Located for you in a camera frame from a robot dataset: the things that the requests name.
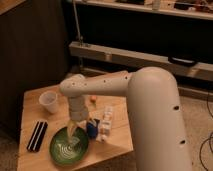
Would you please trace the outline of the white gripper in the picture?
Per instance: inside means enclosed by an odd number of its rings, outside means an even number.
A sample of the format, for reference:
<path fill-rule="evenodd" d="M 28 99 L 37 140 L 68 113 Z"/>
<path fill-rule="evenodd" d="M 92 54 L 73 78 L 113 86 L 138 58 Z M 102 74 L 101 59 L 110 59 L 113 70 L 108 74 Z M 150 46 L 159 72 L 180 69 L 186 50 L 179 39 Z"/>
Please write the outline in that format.
<path fill-rule="evenodd" d="M 79 126 L 83 129 L 86 129 L 89 111 L 83 96 L 69 98 L 68 106 L 69 116 L 73 121 L 70 120 L 67 124 L 67 134 L 69 137 L 71 137 L 77 128 L 77 124 L 74 121 L 80 122 Z"/>

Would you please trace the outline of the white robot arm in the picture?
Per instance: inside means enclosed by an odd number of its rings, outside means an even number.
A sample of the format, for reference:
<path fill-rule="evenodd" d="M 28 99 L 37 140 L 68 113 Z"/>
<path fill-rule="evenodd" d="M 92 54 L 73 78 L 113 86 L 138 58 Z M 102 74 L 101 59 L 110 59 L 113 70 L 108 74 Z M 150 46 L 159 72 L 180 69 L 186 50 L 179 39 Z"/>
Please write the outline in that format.
<path fill-rule="evenodd" d="M 124 96 L 138 171 L 192 171 L 174 76 L 159 67 L 96 77 L 73 75 L 60 83 L 73 121 L 88 116 L 86 95 Z"/>

